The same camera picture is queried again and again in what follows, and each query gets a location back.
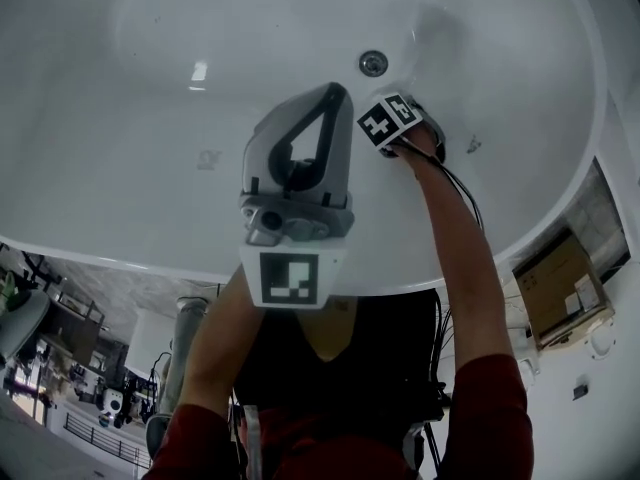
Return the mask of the person's right forearm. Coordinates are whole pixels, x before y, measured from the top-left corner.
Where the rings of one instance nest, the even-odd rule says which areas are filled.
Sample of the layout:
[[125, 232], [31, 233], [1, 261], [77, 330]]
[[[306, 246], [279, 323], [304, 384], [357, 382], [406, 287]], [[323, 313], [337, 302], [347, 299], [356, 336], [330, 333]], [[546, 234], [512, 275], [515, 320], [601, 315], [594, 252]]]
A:
[[505, 300], [484, 233], [454, 184], [436, 166], [436, 139], [418, 124], [394, 151], [409, 165], [422, 190], [449, 298], [455, 367], [492, 355], [513, 354]]

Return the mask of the small white robot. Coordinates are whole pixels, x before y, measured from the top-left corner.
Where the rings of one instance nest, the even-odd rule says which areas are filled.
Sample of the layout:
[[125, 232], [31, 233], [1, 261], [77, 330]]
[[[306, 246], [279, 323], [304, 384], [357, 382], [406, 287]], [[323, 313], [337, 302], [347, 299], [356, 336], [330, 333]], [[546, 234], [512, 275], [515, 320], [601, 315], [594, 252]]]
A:
[[121, 428], [124, 422], [123, 404], [124, 396], [121, 392], [110, 388], [105, 389], [96, 399], [96, 407], [100, 411], [99, 424], [104, 428], [110, 425], [117, 429]]

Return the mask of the person's left forearm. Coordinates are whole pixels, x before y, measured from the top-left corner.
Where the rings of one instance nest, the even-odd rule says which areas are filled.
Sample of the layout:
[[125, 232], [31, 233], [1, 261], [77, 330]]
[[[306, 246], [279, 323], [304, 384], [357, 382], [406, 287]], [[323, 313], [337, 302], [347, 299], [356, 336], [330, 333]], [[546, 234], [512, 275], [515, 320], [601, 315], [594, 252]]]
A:
[[179, 403], [225, 418], [234, 383], [264, 318], [253, 304], [243, 268], [212, 303], [192, 341]]

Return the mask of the person's red shirt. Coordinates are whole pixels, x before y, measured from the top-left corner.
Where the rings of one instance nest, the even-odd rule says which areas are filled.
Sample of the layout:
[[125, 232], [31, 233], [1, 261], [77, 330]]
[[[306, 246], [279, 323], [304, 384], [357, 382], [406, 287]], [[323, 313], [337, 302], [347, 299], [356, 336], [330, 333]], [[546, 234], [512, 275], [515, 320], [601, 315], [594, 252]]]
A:
[[[321, 360], [297, 315], [270, 310], [235, 385], [258, 409], [263, 480], [417, 480], [403, 453], [428, 391], [433, 291], [362, 298], [346, 349]], [[514, 358], [457, 373], [438, 480], [530, 480], [533, 430]]]

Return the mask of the chrome bathtub drain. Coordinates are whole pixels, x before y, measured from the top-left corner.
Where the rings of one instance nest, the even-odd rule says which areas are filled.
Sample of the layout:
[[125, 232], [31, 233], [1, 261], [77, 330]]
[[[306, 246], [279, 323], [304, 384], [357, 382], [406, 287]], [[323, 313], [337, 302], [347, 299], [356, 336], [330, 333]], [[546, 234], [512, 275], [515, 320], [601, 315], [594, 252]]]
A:
[[366, 77], [378, 78], [383, 76], [389, 67], [387, 56], [378, 50], [368, 50], [361, 54], [358, 68]]

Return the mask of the gray chair seat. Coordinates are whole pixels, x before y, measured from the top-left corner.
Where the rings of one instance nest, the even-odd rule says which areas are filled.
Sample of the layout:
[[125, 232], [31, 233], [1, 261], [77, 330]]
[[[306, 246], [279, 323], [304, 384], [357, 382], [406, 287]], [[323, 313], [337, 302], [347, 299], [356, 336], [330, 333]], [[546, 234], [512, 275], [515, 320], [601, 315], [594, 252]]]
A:
[[0, 371], [36, 331], [49, 305], [49, 296], [37, 290], [19, 292], [7, 300], [0, 315]]

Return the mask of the white cabinet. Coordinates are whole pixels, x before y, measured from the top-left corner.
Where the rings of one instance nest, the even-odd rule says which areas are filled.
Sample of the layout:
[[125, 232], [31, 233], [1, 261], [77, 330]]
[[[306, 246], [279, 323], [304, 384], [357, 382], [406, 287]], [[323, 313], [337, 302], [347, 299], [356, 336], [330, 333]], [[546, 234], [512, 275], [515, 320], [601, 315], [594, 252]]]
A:
[[161, 373], [171, 352], [175, 323], [175, 317], [139, 310], [125, 367], [144, 379], [149, 378], [152, 368]]

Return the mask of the white round fixture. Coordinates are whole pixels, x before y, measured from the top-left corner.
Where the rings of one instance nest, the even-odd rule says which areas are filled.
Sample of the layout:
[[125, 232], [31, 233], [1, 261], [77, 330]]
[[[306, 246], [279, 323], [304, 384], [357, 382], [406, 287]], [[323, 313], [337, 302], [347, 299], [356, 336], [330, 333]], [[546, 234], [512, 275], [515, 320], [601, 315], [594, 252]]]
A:
[[611, 355], [616, 345], [616, 336], [608, 328], [594, 330], [587, 341], [592, 360], [602, 361]]

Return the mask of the dark wooden shelf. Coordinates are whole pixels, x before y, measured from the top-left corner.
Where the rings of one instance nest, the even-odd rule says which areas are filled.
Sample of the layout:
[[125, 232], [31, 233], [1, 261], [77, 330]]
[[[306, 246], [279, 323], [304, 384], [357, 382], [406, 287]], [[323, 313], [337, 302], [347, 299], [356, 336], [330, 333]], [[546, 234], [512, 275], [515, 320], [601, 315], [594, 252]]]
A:
[[57, 301], [50, 303], [44, 336], [75, 362], [88, 367], [98, 343], [105, 315], [92, 302], [81, 314]]

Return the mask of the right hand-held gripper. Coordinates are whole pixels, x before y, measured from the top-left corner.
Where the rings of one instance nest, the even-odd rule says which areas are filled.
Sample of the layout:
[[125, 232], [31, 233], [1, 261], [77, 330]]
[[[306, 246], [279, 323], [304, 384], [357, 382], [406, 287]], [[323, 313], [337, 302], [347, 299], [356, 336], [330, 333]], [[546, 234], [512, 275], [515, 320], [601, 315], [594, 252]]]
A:
[[396, 158], [393, 146], [403, 143], [402, 136], [417, 125], [425, 125], [435, 138], [435, 157], [446, 159], [445, 134], [438, 123], [412, 96], [402, 92], [376, 95], [370, 108], [356, 124], [385, 158]]

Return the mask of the brown cardboard box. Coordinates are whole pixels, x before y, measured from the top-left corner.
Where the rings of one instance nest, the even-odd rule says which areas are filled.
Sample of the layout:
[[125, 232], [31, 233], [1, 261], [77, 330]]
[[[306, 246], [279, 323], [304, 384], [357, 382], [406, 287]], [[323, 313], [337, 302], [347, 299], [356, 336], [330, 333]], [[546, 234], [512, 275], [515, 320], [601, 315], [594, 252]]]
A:
[[582, 342], [615, 311], [589, 255], [569, 229], [514, 270], [539, 351]]

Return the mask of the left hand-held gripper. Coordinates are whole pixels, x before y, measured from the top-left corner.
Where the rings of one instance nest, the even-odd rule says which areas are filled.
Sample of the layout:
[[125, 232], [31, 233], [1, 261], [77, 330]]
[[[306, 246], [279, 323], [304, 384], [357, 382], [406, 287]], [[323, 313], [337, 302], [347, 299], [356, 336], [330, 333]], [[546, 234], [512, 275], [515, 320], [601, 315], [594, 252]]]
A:
[[[321, 127], [315, 156], [293, 160], [293, 142], [314, 122]], [[249, 194], [312, 190], [320, 204], [345, 204], [354, 107], [331, 82], [273, 108], [254, 128], [243, 159]], [[333, 208], [267, 195], [244, 195], [247, 234], [239, 248], [253, 303], [263, 308], [319, 310], [344, 261], [355, 216]]]

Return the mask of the white bathtub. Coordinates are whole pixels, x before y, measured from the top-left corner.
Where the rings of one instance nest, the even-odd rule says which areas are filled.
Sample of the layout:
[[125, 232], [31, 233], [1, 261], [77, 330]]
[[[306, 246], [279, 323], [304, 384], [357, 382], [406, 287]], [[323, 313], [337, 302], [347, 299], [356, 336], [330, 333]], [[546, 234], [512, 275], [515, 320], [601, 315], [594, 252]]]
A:
[[577, 191], [607, 92], [588, 0], [0, 0], [0, 241], [225, 281], [254, 126], [328, 82], [423, 106], [497, 261]]

